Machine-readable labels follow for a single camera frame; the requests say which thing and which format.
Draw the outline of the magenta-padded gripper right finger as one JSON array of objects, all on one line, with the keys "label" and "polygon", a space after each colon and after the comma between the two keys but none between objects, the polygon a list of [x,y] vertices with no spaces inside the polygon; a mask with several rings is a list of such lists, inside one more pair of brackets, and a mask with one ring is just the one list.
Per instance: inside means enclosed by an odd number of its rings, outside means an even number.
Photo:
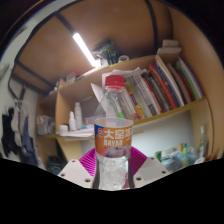
[{"label": "magenta-padded gripper right finger", "polygon": [[128,184],[130,188],[141,188],[157,181],[170,172],[155,157],[147,157],[132,147],[128,164]]}]

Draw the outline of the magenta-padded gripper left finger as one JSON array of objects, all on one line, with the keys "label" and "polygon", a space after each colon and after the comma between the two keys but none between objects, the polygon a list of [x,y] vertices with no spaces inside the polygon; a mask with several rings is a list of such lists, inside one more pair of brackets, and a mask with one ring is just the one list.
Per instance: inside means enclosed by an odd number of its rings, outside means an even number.
[{"label": "magenta-padded gripper left finger", "polygon": [[80,159],[71,159],[58,176],[83,188],[92,189],[95,174],[95,149],[91,149]]}]

